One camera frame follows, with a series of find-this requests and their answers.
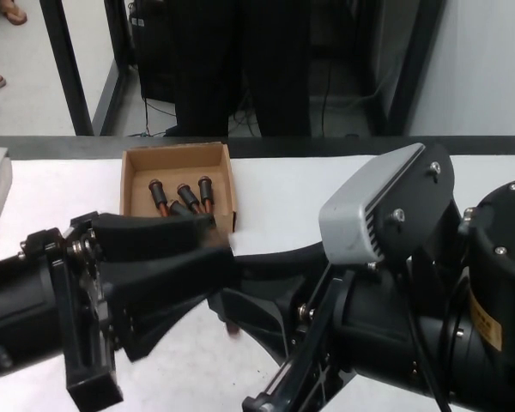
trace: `yellow label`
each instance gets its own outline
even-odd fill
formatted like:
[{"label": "yellow label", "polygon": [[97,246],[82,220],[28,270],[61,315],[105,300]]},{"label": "yellow label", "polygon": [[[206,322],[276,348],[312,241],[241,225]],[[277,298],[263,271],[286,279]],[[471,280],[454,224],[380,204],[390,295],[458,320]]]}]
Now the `yellow label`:
[{"label": "yellow label", "polygon": [[470,293],[471,299],[471,320],[475,325],[475,328],[479,331],[482,338],[490,343],[495,349],[501,352],[501,324],[496,322],[487,311],[485,311],[481,304],[477,302],[473,292]]}]

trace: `metal frame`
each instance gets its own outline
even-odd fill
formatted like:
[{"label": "metal frame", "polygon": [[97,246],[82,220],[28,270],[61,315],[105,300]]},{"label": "metal frame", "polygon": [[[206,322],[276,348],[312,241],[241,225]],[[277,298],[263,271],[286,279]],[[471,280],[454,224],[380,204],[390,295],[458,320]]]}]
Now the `metal frame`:
[{"label": "metal frame", "polygon": [[[363,95],[373,94],[378,86],[378,79],[375,78],[369,64],[372,60],[374,21],[380,5],[380,0],[362,0],[359,4],[354,64],[360,74]],[[381,94],[367,105],[367,119],[373,135],[402,136],[405,134],[444,6],[445,0],[420,1],[389,112],[385,113]]]},{"label": "metal frame", "polygon": [[[128,148],[213,142],[213,138],[141,138],[103,136],[0,136],[14,160],[121,159]],[[515,155],[515,136],[422,136],[373,139],[262,139],[231,137],[224,141],[234,159],[381,155],[414,142],[439,143],[451,155]]]},{"label": "metal frame", "polygon": [[420,1],[387,123],[380,133],[382,136],[401,136],[406,132],[445,3],[445,0]]},{"label": "metal frame", "polygon": [[94,118],[91,119],[70,40],[63,2],[62,0],[40,0],[70,118],[78,136],[103,136],[111,133],[114,115],[118,109],[128,66],[133,56],[124,2],[121,0],[104,0],[104,2],[114,61],[103,87]]}]

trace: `black motor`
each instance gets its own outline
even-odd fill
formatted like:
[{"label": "black motor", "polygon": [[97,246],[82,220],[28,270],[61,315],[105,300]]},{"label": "black motor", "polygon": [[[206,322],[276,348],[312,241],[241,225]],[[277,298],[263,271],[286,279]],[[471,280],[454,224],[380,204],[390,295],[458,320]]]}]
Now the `black motor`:
[{"label": "black motor", "polygon": [[499,372],[515,376],[515,182],[473,212],[470,282],[473,324]]}]

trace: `black frame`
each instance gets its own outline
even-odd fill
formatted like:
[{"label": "black frame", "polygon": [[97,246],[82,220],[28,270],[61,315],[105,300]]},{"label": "black frame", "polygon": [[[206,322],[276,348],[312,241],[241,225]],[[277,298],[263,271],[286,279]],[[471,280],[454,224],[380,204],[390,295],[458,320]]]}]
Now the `black frame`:
[{"label": "black frame", "polygon": [[[374,22],[380,6],[381,0],[360,0],[355,19],[353,63],[360,78],[363,95],[373,94],[378,86],[378,79],[369,64],[372,60]],[[382,107],[381,94],[367,105],[367,119],[373,135],[403,136],[406,133],[415,95],[421,84],[444,7],[445,0],[420,0],[389,112],[385,113]]]},{"label": "black frame", "polygon": [[[130,64],[134,63],[134,52],[124,2],[122,0],[104,0],[104,2],[114,61],[94,118],[91,119],[62,0],[40,0],[70,118],[78,136],[103,136],[111,133],[128,68]],[[445,0],[420,1],[389,113],[385,113],[380,98],[367,105],[367,118],[373,135],[401,136],[405,133],[415,93],[421,81],[423,68],[427,63],[444,4]],[[345,16],[345,21],[354,27],[354,39],[353,37],[348,38],[348,43],[353,43],[350,47],[350,54],[357,67],[363,95],[373,94],[377,87],[377,79],[373,75],[369,63],[374,33],[373,23],[379,5],[380,0],[361,0],[356,17]]]},{"label": "black frame", "polygon": [[45,26],[63,85],[75,133],[78,136],[104,136],[112,132],[129,65],[133,61],[128,18],[122,0],[104,0],[111,34],[114,61],[95,110],[90,118],[88,103],[76,64],[62,0],[40,0]]}]

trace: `wall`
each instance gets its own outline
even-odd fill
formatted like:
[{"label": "wall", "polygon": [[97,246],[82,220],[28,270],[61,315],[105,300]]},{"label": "wall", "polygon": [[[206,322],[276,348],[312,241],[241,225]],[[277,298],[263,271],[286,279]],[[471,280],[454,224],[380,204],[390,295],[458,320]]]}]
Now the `wall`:
[{"label": "wall", "polygon": [[447,0],[409,134],[515,135],[515,0]]}]

